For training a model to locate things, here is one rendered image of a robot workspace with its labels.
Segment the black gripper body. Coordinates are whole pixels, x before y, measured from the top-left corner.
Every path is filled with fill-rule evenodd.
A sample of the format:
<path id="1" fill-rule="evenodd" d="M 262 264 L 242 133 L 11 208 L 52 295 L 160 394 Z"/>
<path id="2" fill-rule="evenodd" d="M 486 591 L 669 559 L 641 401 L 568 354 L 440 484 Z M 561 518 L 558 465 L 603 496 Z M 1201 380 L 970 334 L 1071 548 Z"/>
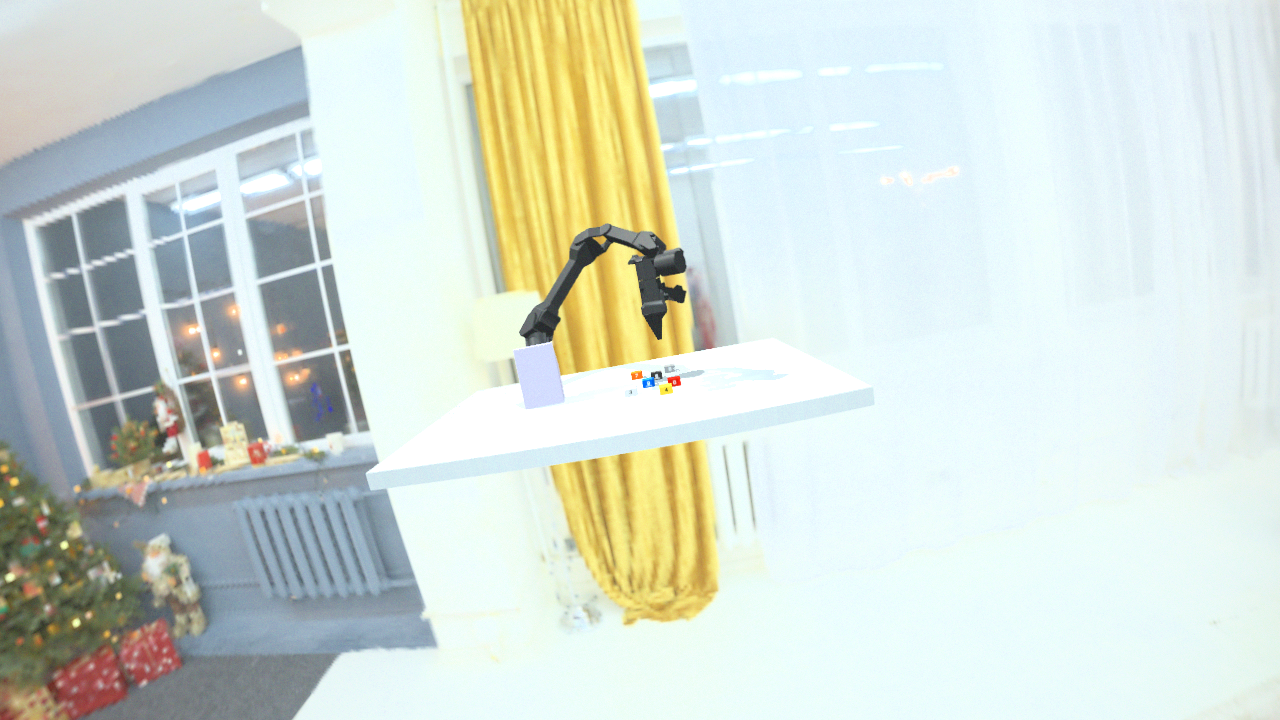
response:
<path id="1" fill-rule="evenodd" d="M 659 299 L 660 278 L 639 281 L 637 283 L 643 300 L 643 315 L 668 311 L 666 301 Z"/>

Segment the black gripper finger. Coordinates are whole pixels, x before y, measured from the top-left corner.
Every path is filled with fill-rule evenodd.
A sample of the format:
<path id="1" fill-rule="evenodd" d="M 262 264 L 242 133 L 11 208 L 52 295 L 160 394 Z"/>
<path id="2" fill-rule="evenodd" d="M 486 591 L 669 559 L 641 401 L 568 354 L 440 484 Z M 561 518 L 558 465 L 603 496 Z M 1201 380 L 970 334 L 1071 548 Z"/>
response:
<path id="1" fill-rule="evenodd" d="M 662 340 L 662 318 L 666 315 L 666 313 L 667 311 L 643 315 L 646 323 L 650 325 L 653 333 L 657 336 L 657 340 Z"/>

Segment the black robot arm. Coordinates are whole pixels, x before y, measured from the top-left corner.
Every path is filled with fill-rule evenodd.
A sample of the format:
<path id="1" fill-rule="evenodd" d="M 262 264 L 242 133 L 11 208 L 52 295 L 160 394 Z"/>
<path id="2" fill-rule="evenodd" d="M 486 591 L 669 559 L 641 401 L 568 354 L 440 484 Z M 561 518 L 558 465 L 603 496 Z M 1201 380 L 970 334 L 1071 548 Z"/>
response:
<path id="1" fill-rule="evenodd" d="M 593 237 L 604 236 L 605 243 L 598 243 Z M 576 234 L 570 245 L 570 260 L 563 266 L 561 274 L 552 286 L 547 299 L 532 307 L 524 325 L 518 331 L 525 338 L 526 347 L 548 343 L 553 340 L 556 327 L 561 322 L 559 309 L 564 299 L 572 290 L 584 266 L 594 263 L 595 259 L 609 249 L 611 243 L 620 243 L 628 249 L 637 249 L 644 256 L 632 255 L 628 265 L 635 264 L 637 281 L 657 279 L 660 275 L 677 275 L 685 273 L 686 263 L 684 251 L 678 249 L 667 250 L 667 245 L 652 231 L 634 232 L 621 229 L 609 223 L 602 227 L 588 228 Z M 684 304 L 687 291 L 676 284 L 675 288 L 660 283 L 659 299 Z"/>

